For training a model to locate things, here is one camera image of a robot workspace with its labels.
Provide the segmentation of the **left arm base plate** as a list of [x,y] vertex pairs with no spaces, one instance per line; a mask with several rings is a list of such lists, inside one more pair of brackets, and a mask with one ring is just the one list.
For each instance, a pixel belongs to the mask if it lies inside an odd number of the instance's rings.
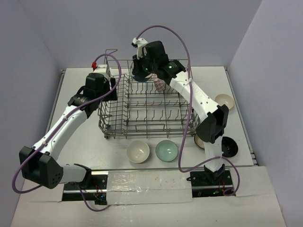
[[107,171],[93,171],[91,180],[87,186],[80,186],[79,183],[65,183],[62,192],[62,201],[83,201],[84,195],[86,202],[92,201],[95,205],[107,205]]

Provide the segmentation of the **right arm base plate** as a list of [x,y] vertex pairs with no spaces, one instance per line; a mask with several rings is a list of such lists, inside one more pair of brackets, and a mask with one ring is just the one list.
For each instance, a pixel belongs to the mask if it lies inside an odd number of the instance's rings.
[[229,170],[213,180],[206,171],[192,171],[186,179],[191,182],[192,197],[220,197],[230,195],[234,192],[231,173]]

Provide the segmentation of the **blue inside red patterned bowl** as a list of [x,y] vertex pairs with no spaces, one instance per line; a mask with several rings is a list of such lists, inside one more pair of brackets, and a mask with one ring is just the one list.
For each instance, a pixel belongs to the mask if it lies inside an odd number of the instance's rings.
[[156,90],[159,93],[162,93],[165,91],[166,83],[164,80],[159,79],[156,74],[152,74],[152,80],[153,80]]

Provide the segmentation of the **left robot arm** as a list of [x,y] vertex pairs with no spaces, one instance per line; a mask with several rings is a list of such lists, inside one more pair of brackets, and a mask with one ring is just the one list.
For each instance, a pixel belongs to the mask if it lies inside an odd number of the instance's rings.
[[85,189],[92,184],[92,170],[80,164],[60,165],[57,159],[74,132],[96,111],[101,102],[116,101],[120,78],[108,78],[107,73],[90,73],[53,127],[32,147],[19,152],[18,173],[34,183],[36,188],[53,189],[61,183],[74,182]]

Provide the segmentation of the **dark teal white bowl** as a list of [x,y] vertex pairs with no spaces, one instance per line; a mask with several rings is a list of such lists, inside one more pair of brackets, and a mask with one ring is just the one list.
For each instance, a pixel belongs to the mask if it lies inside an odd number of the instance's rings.
[[139,77],[139,76],[132,76],[132,79],[139,82],[139,83],[146,83],[147,81],[149,81],[152,78],[151,75],[147,76],[147,77]]

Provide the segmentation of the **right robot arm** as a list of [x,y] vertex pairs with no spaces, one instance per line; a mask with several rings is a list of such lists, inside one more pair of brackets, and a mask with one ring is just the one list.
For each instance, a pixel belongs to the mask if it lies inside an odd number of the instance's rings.
[[229,108],[212,100],[190,77],[189,69],[178,60],[170,60],[161,41],[147,42],[134,38],[132,76],[144,81],[152,74],[176,90],[189,103],[200,120],[196,135],[204,142],[205,156],[209,162],[204,164],[206,181],[216,185],[221,181],[225,166],[222,159],[222,137],[227,125]]

